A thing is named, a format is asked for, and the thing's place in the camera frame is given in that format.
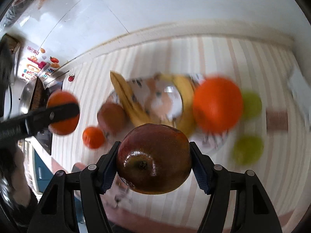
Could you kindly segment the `small mandarin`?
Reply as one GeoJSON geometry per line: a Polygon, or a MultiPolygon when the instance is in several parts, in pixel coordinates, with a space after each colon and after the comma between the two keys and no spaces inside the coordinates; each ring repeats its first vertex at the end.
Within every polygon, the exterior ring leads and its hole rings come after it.
{"type": "MultiPolygon", "coordinates": [[[[50,108],[68,103],[78,104],[79,102],[76,99],[76,97],[69,91],[56,90],[48,98],[46,107],[50,108]]],[[[52,133],[56,135],[65,136],[73,133],[78,123],[79,123],[79,115],[57,123],[52,123],[49,125],[48,128],[52,133]]]]}
{"type": "Polygon", "coordinates": [[[83,131],[82,140],[89,149],[98,149],[106,141],[103,131],[95,126],[89,126],[83,131]]]}

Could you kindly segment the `green apple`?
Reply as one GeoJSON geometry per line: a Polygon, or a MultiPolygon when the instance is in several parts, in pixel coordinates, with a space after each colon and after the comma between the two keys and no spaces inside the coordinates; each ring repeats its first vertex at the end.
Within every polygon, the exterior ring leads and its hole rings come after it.
{"type": "Polygon", "coordinates": [[[232,158],[238,165],[251,165],[261,158],[263,150],[264,142],[261,137],[244,135],[235,142],[232,158]]]}
{"type": "Polygon", "coordinates": [[[250,90],[243,90],[241,94],[244,107],[241,120],[251,120],[260,115],[262,111],[262,101],[259,94],[250,90]]]}

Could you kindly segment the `brown kiwi-like fruit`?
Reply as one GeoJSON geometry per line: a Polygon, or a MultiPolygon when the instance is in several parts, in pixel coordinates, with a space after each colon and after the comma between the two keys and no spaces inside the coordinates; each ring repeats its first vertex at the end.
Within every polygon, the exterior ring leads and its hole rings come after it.
{"type": "Polygon", "coordinates": [[[125,128],[128,118],[124,109],[115,103],[104,103],[97,113],[99,127],[109,135],[117,135],[125,128]]]}

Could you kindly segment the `red apple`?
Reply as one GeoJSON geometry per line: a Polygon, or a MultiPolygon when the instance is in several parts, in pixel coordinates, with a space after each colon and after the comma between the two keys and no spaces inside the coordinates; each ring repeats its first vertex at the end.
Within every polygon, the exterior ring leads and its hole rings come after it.
{"type": "Polygon", "coordinates": [[[180,187],[191,173],[189,140],[167,125],[144,124],[122,140],[118,176],[133,191],[159,195],[180,187]]]}

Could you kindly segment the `large orange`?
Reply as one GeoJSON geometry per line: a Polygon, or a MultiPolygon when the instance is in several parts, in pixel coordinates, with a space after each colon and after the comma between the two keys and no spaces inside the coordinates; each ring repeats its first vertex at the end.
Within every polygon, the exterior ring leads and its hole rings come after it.
{"type": "Polygon", "coordinates": [[[193,116],[207,133],[220,134],[234,128],[242,117],[240,88],[226,77],[210,76],[195,89],[193,116]]]}

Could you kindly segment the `steel wok pan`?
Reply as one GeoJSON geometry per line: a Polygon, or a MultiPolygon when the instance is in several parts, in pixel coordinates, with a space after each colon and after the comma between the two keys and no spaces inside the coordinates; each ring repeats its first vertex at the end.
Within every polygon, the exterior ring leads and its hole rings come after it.
{"type": "Polygon", "coordinates": [[[19,111],[27,114],[29,111],[36,110],[44,106],[45,89],[42,81],[35,77],[24,87],[19,101],[19,111]]]}

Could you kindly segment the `colourful fruit sticker sheet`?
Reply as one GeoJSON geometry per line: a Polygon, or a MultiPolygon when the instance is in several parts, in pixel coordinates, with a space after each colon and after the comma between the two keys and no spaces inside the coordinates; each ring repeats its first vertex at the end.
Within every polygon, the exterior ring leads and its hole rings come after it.
{"type": "Polygon", "coordinates": [[[25,81],[39,77],[42,81],[61,67],[59,59],[47,49],[26,44],[21,52],[17,76],[25,81]]]}

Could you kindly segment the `striped table cloth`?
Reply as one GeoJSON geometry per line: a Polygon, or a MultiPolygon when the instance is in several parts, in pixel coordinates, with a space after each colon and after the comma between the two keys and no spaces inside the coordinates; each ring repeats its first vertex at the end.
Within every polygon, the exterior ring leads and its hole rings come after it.
{"type": "Polygon", "coordinates": [[[281,232],[308,175],[310,133],[290,47],[166,38],[78,62],[56,100],[56,184],[79,192],[88,232],[281,232]]]}

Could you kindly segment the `brown label patch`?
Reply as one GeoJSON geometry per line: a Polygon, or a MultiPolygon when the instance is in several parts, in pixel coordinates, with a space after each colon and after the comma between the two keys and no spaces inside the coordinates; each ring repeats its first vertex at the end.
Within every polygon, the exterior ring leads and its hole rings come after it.
{"type": "Polygon", "coordinates": [[[266,110],[267,131],[288,131],[288,113],[286,110],[266,110]]]}

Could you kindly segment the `left yellow banana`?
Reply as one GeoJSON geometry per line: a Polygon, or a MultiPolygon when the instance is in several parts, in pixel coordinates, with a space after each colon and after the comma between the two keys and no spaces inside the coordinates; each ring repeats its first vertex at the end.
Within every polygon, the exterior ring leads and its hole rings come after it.
{"type": "Polygon", "coordinates": [[[133,90],[121,74],[111,71],[110,79],[123,109],[135,127],[147,123],[161,124],[160,119],[152,117],[143,109],[133,90]]]}

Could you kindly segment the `right yellow banana bunch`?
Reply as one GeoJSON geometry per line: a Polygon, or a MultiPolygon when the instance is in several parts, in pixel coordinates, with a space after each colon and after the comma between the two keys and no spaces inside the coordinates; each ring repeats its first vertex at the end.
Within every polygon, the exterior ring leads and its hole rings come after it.
{"type": "Polygon", "coordinates": [[[193,116],[193,98],[195,94],[195,85],[192,80],[185,75],[160,74],[160,79],[174,84],[179,91],[182,100],[182,113],[176,119],[169,121],[167,118],[160,121],[160,124],[171,126],[182,131],[187,137],[190,137],[196,129],[196,121],[193,116]]]}

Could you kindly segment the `floral white ceramic plate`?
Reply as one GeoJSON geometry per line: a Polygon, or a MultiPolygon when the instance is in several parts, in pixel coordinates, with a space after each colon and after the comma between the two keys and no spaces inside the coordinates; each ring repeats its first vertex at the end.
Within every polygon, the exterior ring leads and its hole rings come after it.
{"type": "MultiPolygon", "coordinates": [[[[160,74],[155,74],[147,78],[133,78],[126,80],[133,90],[138,102],[143,109],[152,117],[160,119],[167,118],[172,121],[182,113],[182,100],[179,91],[173,83],[159,78],[160,74]]],[[[185,75],[189,77],[195,85],[195,89],[202,83],[203,76],[200,74],[185,75]]],[[[115,90],[111,93],[108,102],[116,103],[122,108],[122,104],[115,90]]],[[[215,151],[225,144],[228,132],[220,134],[206,133],[196,124],[195,132],[190,138],[208,151],[215,151]]]]}

